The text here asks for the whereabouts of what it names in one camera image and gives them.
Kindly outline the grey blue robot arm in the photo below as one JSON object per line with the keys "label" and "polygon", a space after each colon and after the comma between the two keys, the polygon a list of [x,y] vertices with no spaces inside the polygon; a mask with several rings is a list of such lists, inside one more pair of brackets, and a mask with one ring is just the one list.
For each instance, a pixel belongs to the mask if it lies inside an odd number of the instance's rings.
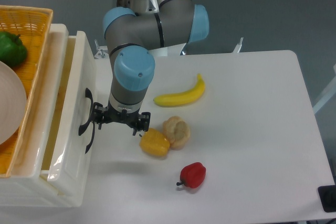
{"label": "grey blue robot arm", "polygon": [[135,132],[147,131],[150,113],[140,112],[146,91],[154,77],[152,49],[205,39],[209,33],[204,6],[192,0],[154,0],[154,9],[139,11],[133,6],[116,7],[103,18],[103,33],[112,68],[107,106],[93,102],[90,116],[79,127],[117,122]]}

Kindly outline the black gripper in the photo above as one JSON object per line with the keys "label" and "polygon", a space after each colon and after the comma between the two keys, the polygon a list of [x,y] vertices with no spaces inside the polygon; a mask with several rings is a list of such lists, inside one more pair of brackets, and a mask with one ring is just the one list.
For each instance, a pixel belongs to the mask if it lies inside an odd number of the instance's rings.
{"label": "black gripper", "polygon": [[98,125],[99,130],[105,123],[122,123],[133,128],[133,136],[135,136],[137,132],[147,132],[150,126],[150,119],[150,112],[142,112],[141,114],[139,114],[139,110],[132,113],[119,112],[111,105],[104,107],[98,102],[93,103],[90,114],[90,120]]}

